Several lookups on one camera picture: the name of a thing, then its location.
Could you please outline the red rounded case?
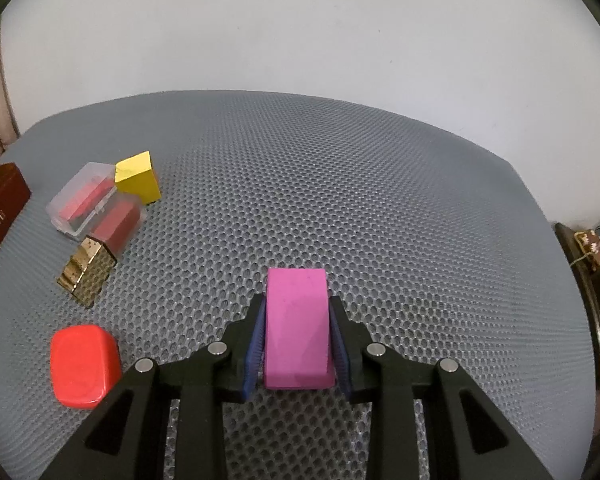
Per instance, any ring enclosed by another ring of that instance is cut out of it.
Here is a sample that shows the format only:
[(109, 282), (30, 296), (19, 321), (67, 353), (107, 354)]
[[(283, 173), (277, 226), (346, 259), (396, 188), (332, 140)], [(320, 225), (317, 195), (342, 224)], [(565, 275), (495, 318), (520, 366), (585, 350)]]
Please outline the red rounded case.
[(68, 408), (94, 408), (122, 376), (116, 340), (93, 324), (73, 325), (50, 341), (50, 381)]

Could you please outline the gold lipstick with clear cap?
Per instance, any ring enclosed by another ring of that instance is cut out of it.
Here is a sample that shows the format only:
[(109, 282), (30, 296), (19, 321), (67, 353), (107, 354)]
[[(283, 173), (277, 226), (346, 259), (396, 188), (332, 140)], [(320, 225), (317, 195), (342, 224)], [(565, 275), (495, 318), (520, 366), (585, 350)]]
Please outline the gold lipstick with clear cap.
[(144, 219), (139, 197), (114, 194), (65, 264), (58, 285), (78, 304), (90, 308)]

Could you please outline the pink rectangular block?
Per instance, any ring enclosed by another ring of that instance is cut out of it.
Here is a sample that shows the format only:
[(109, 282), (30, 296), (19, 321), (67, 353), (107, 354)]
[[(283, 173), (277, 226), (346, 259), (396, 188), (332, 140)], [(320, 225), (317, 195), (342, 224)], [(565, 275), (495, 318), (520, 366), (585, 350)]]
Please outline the pink rectangular block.
[(270, 390), (335, 385), (323, 269), (268, 270), (263, 380)]

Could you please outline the clear box with red card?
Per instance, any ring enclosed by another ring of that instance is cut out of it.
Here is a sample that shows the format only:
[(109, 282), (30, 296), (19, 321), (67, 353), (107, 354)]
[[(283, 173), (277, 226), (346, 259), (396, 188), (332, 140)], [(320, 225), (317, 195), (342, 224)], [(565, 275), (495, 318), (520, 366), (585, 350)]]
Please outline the clear box with red card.
[(114, 195), (114, 165), (85, 164), (52, 198), (45, 210), (61, 234), (79, 240)]

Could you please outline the grey honeycomb table mat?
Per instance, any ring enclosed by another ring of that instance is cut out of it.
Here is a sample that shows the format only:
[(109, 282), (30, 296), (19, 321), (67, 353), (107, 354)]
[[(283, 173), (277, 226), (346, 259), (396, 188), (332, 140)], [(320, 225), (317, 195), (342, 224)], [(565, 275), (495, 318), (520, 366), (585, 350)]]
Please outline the grey honeycomb table mat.
[[(76, 243), (46, 205), (88, 162), (148, 152), (162, 196), (94, 306), (57, 283)], [(577, 479), (595, 412), (588, 320), (552, 226), (512, 166), (459, 136), (307, 96), (170, 92), (70, 110), (4, 153), (31, 196), (0, 246), (0, 462), (38, 478), (84, 419), (50, 338), (95, 324), (122, 362), (218, 338), (273, 266), (322, 268), (373, 338), (452, 356), (550, 474)]]

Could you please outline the yellow striped cube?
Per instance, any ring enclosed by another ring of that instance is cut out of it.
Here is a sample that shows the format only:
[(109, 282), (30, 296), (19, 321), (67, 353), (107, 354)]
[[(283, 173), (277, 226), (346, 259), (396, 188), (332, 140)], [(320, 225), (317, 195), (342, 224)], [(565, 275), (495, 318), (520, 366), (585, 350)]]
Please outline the yellow striped cube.
[(114, 165), (114, 184), (119, 192), (139, 197), (144, 205), (155, 203), (161, 198), (157, 175), (148, 151), (117, 162)]

